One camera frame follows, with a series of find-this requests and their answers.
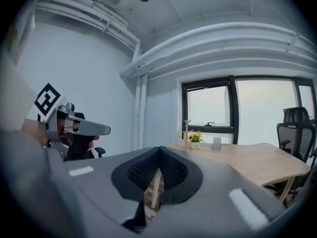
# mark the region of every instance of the potted plant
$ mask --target potted plant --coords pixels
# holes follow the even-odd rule
[[[191,149],[200,149],[200,142],[204,143],[203,136],[199,131],[195,134],[189,135],[188,140],[190,141],[189,147]]]

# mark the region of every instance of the white tape strip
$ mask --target white tape strip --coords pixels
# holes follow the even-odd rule
[[[252,230],[257,230],[269,223],[262,211],[247,197],[240,188],[229,192],[229,197],[238,212]]]
[[[87,167],[84,167],[84,168],[81,168],[81,169],[70,170],[69,171],[69,175],[71,177],[80,176],[80,175],[83,175],[83,174],[86,174],[86,173],[90,173],[93,170],[94,169],[92,167],[87,166]]]

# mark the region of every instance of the window frame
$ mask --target window frame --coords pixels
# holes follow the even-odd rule
[[[208,132],[208,133],[222,133],[222,134],[233,134],[232,144],[238,143],[239,138],[239,102],[238,94],[236,89],[235,80],[241,79],[276,79],[276,80],[290,80],[294,83],[295,94],[297,98],[297,106],[302,107],[302,98],[299,90],[299,86],[310,86],[312,90],[314,114],[315,119],[311,120],[311,124],[314,124],[317,128],[317,100],[316,92],[313,81],[311,79],[298,78],[298,77],[285,77],[275,75],[245,75],[245,76],[227,76],[221,78],[210,78],[193,82],[182,83],[182,130],[185,131],[185,121],[188,119],[188,100],[187,93],[191,91],[202,90],[206,88],[214,88],[219,86],[228,86],[229,103],[230,103],[230,126],[191,126],[189,130]]]

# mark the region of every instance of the wooden desk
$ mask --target wooden desk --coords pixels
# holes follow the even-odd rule
[[[183,140],[168,147],[185,151]],[[288,180],[280,197],[282,202],[287,196],[296,176],[306,175],[311,168],[304,162],[270,144],[221,145],[221,151],[213,150],[212,144],[201,144],[200,149],[188,149],[188,153],[226,163],[243,174],[255,184],[264,186]],[[160,171],[155,176],[152,207],[157,199]]]

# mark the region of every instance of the office chair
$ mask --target office chair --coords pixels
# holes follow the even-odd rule
[[[283,123],[277,125],[279,148],[306,163],[316,137],[316,128],[309,124],[309,115],[304,107],[284,109],[283,111]],[[311,169],[315,164],[316,155],[317,150],[313,152],[314,160]],[[308,176],[309,174],[295,178],[288,193],[293,195],[292,198],[295,198],[298,193],[296,189],[305,185]],[[275,195],[281,195],[286,183],[287,181],[283,181],[267,187],[276,191]]]
[[[74,114],[75,117],[85,119],[83,113]],[[70,155],[66,161],[74,161],[74,160],[85,160],[85,159],[93,159],[95,158],[92,151],[87,151],[89,148],[89,143],[94,140],[95,136],[82,136],[82,135],[74,135],[73,137],[73,145],[71,146]],[[98,157],[101,158],[102,154],[106,153],[106,151],[101,147],[95,147],[95,151],[98,153]]]

